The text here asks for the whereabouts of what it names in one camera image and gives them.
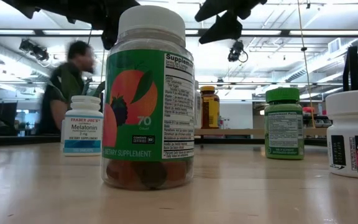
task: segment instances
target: ceiling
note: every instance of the ceiling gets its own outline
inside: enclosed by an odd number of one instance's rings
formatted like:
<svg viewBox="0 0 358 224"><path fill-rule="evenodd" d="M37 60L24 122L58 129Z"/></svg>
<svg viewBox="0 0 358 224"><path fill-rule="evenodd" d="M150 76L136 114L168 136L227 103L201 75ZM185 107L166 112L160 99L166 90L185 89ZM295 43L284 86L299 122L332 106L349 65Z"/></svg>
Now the ceiling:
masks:
<svg viewBox="0 0 358 224"><path fill-rule="evenodd" d="M152 0L138 1L142 5L157 5L169 8L182 16L187 29L209 28L215 18L204 22L196 22L194 16L199 9L199 0ZM357 29L358 30L358 0L310 0L311 6L306 8L306 0L301 2L301 23L303 29ZM297 0L268 0L265 5L258 5L246 20L241 21L243 29L299 29L299 14ZM71 24L58 14L41 10L28 19L10 5L0 1L0 29L90 29L85 22L77 21ZM23 37L0 36L0 60L9 62L0 65L0 81L33 80L45 81L50 71L65 59L65 48L73 40L88 41L87 37L31 37L30 39L48 48L52 60L47 63L37 63L30 55L24 55L19 50ZM216 82L223 78L224 82L284 82L297 70L304 69L305 58L301 51L302 43L308 48L306 61L308 62L310 82L333 82L341 79L327 78L343 71L344 52L330 55L328 44L336 37L325 38L289 38L289 37L244 37L241 40L246 47L249 59L246 63L228 62L227 55L234 40L223 40L201 45L197 37L186 38L186 48L195 59L196 79L199 82ZM358 41L355 38L341 39L346 45ZM96 73L93 80L104 80L105 65L108 52L103 49L99 37L90 38L97 58ZM306 75L300 76L292 82L307 82ZM12 91L34 92L41 91L42 85L34 84L6 84ZM302 92L307 88L299 86ZM219 90L219 96L227 100L245 100L252 98L252 94L262 94L273 85L229 86ZM325 93L338 86L317 86L312 93Z"/></svg>

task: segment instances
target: white cap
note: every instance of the white cap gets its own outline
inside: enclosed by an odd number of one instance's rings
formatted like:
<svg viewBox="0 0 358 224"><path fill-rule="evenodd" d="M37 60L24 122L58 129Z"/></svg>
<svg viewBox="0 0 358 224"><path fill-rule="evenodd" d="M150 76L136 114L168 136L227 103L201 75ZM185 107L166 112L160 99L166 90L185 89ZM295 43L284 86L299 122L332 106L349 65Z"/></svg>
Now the white cap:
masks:
<svg viewBox="0 0 358 224"><path fill-rule="evenodd" d="M185 21L175 12L159 6L135 6L121 14L118 36L132 29L157 29L186 40Z"/></svg>
<svg viewBox="0 0 358 224"><path fill-rule="evenodd" d="M335 93L326 98L327 115L358 113L358 90Z"/></svg>
<svg viewBox="0 0 358 224"><path fill-rule="evenodd" d="M94 104L100 104L100 98L94 97L94 96L84 96L84 95L78 95L78 96L72 96L71 102L73 103L94 103Z"/></svg>

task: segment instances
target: green cap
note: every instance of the green cap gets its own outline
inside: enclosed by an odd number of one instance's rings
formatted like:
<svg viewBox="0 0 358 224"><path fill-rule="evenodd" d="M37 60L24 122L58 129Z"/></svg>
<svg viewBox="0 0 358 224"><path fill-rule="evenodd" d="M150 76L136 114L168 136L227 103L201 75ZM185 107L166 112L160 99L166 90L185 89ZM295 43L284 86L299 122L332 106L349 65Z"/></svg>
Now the green cap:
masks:
<svg viewBox="0 0 358 224"><path fill-rule="evenodd" d="M275 100L296 100L299 101L299 89L297 88L277 88L266 92L266 102Z"/></svg>

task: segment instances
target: brown bottle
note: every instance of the brown bottle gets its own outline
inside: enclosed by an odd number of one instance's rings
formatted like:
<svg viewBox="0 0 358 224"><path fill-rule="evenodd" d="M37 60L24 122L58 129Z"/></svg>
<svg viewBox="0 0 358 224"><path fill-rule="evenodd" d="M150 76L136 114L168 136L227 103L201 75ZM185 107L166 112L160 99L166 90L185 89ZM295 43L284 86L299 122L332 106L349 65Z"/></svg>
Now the brown bottle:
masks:
<svg viewBox="0 0 358 224"><path fill-rule="evenodd" d="M202 128L218 129L219 128L219 97L215 94L215 87L201 87L202 107Z"/></svg>

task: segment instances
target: orange fruit illustration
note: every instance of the orange fruit illustration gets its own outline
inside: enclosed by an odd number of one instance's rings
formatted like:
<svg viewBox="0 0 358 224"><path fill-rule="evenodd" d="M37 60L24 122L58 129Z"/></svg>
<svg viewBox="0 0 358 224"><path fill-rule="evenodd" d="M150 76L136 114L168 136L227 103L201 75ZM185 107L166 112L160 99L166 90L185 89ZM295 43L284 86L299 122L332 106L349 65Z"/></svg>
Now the orange fruit illustration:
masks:
<svg viewBox="0 0 358 224"><path fill-rule="evenodd" d="M157 87L151 73L140 70L121 72L112 84L109 102L118 126L138 124L140 116L150 116L157 104Z"/></svg>
<svg viewBox="0 0 358 224"><path fill-rule="evenodd" d="M109 104L104 104L103 146L114 147L117 139L117 122L114 111Z"/></svg>

